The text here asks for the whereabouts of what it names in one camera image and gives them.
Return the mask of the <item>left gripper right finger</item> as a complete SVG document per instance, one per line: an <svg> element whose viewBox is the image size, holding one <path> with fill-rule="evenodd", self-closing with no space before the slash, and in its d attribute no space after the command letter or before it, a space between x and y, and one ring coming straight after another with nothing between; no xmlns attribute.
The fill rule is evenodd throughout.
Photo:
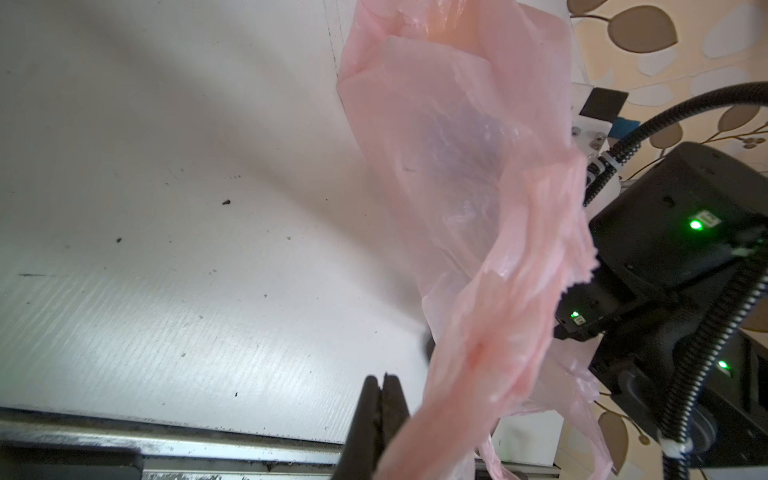
<svg viewBox="0 0 768 480"><path fill-rule="evenodd" d="M398 434L410 413L399 378L385 374L380 396L380 458Z"/></svg>

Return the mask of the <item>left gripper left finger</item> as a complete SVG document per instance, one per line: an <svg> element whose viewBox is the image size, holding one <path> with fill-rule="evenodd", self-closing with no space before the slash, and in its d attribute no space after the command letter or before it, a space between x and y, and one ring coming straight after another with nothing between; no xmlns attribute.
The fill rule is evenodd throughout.
<svg viewBox="0 0 768 480"><path fill-rule="evenodd" d="M370 480L382 452L381 394L375 376L365 378L332 480Z"/></svg>

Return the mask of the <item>pink plastic bag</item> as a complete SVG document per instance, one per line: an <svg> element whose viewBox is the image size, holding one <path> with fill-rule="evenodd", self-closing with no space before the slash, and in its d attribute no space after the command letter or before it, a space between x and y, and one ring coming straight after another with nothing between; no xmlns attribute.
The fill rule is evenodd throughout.
<svg viewBox="0 0 768 480"><path fill-rule="evenodd" d="M515 1L361 1L337 91L390 205L436 347L379 479L465 479L508 416L558 412L612 461L591 405L595 341L553 337L597 251L572 136L572 28Z"/></svg>

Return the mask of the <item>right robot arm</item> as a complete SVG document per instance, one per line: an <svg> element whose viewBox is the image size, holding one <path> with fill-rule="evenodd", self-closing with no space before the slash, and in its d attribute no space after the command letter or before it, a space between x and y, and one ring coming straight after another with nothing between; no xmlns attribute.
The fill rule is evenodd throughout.
<svg viewBox="0 0 768 480"><path fill-rule="evenodd" d="M663 474L767 462L767 351L742 324L767 294L767 180L682 142L589 223L593 279L561 300L560 340L662 450Z"/></svg>

